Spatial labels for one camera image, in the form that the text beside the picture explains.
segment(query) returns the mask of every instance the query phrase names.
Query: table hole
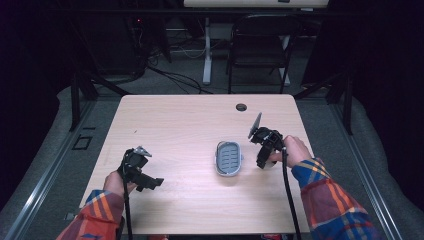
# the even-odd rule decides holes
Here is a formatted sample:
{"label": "table hole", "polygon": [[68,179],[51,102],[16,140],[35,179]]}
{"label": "table hole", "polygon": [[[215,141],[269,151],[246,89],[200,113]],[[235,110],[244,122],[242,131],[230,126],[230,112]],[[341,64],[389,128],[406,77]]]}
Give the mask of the table hole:
{"label": "table hole", "polygon": [[246,104],[239,103],[239,104],[236,105],[236,109],[237,109],[237,111],[244,112],[244,111],[246,111],[247,106],[246,106]]}

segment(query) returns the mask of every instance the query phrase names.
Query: orange and blue plaid sleeve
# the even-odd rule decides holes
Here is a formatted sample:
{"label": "orange and blue plaid sleeve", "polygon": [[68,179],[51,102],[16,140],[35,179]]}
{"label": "orange and blue plaid sleeve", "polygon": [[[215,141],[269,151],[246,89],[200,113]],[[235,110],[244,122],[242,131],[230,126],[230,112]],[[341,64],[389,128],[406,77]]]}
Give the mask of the orange and blue plaid sleeve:
{"label": "orange and blue plaid sleeve", "polygon": [[292,168],[314,239],[382,239],[367,211],[331,179],[321,159]]}
{"label": "orange and blue plaid sleeve", "polygon": [[124,198],[94,190],[76,218],[57,239],[115,239],[124,210]]}

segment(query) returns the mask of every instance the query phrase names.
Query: chair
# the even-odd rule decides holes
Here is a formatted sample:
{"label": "chair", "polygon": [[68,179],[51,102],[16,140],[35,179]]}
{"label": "chair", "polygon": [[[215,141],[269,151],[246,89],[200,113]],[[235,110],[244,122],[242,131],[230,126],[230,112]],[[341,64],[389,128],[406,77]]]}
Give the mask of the chair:
{"label": "chair", "polygon": [[[300,21],[291,15],[248,15],[237,20],[231,30],[226,73],[229,75],[228,93],[232,93],[234,68],[284,68],[280,93],[290,62],[294,40],[302,31]],[[289,36],[283,47],[282,36]]]}

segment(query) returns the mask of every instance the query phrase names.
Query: white desk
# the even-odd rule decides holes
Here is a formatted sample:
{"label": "white desk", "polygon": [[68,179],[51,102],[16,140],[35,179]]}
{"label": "white desk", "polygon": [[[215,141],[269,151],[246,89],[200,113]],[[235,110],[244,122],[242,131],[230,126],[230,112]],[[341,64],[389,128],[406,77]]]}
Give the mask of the white desk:
{"label": "white desk", "polygon": [[[247,110],[236,110],[239,103]],[[290,95],[123,97],[81,206],[118,168],[125,150],[142,145],[153,155],[143,173],[165,181],[154,191],[131,193],[134,234],[294,233],[281,163],[258,168],[261,146],[247,138],[259,112],[260,126],[299,136],[310,148]],[[222,177],[215,170],[214,154],[221,141],[240,144],[244,160],[234,177]],[[300,229],[309,232],[297,181],[289,176]]]}
{"label": "white desk", "polygon": [[[310,11],[314,8],[326,8],[329,0],[291,0],[289,3],[278,0],[184,0],[185,7],[192,8],[301,8]],[[211,83],[212,53],[210,49],[210,22],[205,22],[205,67],[203,70],[203,84]],[[279,69],[283,76],[285,69]],[[285,85],[290,85],[287,76]]]}

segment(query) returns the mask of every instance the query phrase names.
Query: light wood tabletop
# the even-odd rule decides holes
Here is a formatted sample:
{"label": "light wood tabletop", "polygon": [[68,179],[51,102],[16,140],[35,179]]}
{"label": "light wood tabletop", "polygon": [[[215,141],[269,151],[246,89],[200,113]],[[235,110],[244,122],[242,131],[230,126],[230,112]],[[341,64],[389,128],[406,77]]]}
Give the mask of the light wood tabletop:
{"label": "light wood tabletop", "polygon": [[[238,111],[237,104],[245,104]],[[165,181],[130,194],[134,234],[294,233],[282,165],[260,169],[249,131],[261,127],[302,139],[312,151],[290,95],[128,95],[122,98],[86,192],[102,189],[127,149],[143,146],[152,157],[143,173]],[[243,155],[240,172],[215,169],[219,142],[233,141]],[[289,182],[302,232],[309,232],[297,181]]]}
{"label": "light wood tabletop", "polygon": [[326,8],[328,0],[184,0],[185,7],[200,8]]}

